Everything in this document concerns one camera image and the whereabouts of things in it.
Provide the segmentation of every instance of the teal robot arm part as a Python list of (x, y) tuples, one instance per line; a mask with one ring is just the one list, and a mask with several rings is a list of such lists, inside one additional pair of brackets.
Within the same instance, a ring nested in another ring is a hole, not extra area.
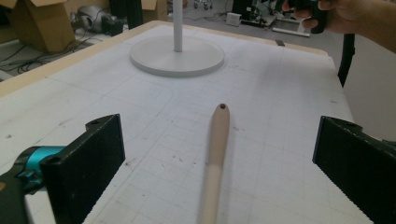
[(125, 160), (120, 115), (86, 124), (66, 147), (30, 147), (0, 175), (0, 221), (33, 223), (25, 194), (44, 187), (56, 223), (82, 223)]

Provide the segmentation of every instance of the wooden stick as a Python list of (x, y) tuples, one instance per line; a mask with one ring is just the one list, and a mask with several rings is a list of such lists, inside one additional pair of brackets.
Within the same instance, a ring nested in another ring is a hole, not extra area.
[(227, 147), (230, 128), (230, 111), (227, 105), (216, 107), (212, 116), (211, 136), (209, 145), (209, 160), (206, 167), (204, 200), (201, 220), (203, 224), (216, 223), (221, 174)]

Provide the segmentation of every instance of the grid paper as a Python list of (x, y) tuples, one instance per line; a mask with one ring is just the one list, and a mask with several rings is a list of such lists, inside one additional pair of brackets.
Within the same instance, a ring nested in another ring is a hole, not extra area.
[[(183, 30), (223, 48), (224, 65), (189, 78), (133, 67), (155, 27), (0, 99), (0, 172), (31, 146), (68, 145), (84, 124), (120, 114), (126, 161), (85, 223), (199, 223), (210, 118), (230, 108), (218, 223), (372, 223), (313, 164), (320, 116), (353, 121), (326, 56)], [(36, 223), (54, 223), (45, 192)]]

